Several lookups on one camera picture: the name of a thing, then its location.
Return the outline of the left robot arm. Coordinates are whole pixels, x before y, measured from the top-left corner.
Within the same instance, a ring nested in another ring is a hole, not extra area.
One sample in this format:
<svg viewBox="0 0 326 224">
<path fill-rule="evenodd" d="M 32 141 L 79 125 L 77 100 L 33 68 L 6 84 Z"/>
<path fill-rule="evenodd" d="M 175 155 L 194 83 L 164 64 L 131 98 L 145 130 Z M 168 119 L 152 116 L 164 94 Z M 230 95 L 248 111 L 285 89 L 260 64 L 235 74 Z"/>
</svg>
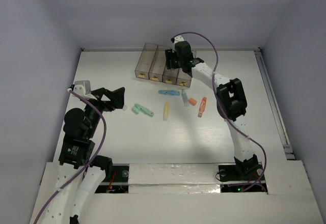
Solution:
<svg viewBox="0 0 326 224">
<path fill-rule="evenodd" d="M 104 112 L 124 108 L 125 88 L 91 90 L 88 81 L 79 81 L 67 91 L 86 106 L 73 108 L 64 116 L 56 189 L 41 207 L 34 223 L 81 223 L 100 183 L 114 177 L 112 159 L 99 155 L 106 135 L 99 145 L 95 145 L 92 138 L 100 122 L 103 131 L 107 131 Z"/>
</svg>

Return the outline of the yellow highlighter marker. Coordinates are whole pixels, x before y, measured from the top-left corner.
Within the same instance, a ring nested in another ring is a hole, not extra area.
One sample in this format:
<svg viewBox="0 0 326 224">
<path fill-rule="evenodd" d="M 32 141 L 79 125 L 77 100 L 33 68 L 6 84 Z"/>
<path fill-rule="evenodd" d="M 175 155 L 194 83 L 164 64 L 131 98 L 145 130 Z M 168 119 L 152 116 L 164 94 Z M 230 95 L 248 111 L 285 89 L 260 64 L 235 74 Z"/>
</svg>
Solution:
<svg viewBox="0 0 326 224">
<path fill-rule="evenodd" d="M 164 105 L 163 120 L 167 121 L 169 117 L 169 104 L 166 102 Z"/>
</svg>

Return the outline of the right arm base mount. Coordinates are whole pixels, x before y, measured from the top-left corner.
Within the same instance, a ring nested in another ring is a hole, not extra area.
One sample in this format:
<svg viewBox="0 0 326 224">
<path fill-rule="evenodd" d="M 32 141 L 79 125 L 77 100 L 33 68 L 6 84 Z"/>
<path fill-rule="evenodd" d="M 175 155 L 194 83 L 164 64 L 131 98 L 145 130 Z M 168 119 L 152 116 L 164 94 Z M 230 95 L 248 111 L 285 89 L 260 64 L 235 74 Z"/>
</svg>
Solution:
<svg viewBox="0 0 326 224">
<path fill-rule="evenodd" d="M 215 178 L 222 183 L 222 192 L 266 192 L 263 166 L 254 154 L 250 159 L 218 166 Z"/>
</svg>

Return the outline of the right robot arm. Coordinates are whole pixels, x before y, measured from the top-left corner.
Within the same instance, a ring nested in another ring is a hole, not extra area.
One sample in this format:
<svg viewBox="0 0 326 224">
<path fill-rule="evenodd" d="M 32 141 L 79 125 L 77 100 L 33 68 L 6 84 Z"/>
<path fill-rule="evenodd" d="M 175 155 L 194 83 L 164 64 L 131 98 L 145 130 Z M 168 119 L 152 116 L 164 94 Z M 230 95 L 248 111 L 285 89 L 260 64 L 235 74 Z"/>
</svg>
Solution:
<svg viewBox="0 0 326 224">
<path fill-rule="evenodd" d="M 245 114 L 248 104 L 240 79 L 228 79 L 210 68 L 201 58 L 194 57 L 190 44 L 181 36 L 172 38 L 172 43 L 173 48 L 165 50 L 166 67 L 181 69 L 211 88 L 218 112 L 229 127 L 235 163 L 219 166 L 220 180 L 249 180 L 261 165 L 247 135 Z"/>
</svg>

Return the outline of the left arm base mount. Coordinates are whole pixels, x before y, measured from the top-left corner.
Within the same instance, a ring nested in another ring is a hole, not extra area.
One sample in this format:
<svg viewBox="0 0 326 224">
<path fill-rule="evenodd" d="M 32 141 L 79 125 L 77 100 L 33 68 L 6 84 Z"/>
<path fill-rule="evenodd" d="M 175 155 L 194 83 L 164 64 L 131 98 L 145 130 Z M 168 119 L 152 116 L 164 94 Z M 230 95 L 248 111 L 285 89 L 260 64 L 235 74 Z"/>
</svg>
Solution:
<svg viewBox="0 0 326 224">
<path fill-rule="evenodd" d="M 111 158 L 97 155 L 91 166 L 99 166 L 105 172 L 105 178 L 95 193 L 128 193 L 128 164 L 113 164 Z"/>
</svg>

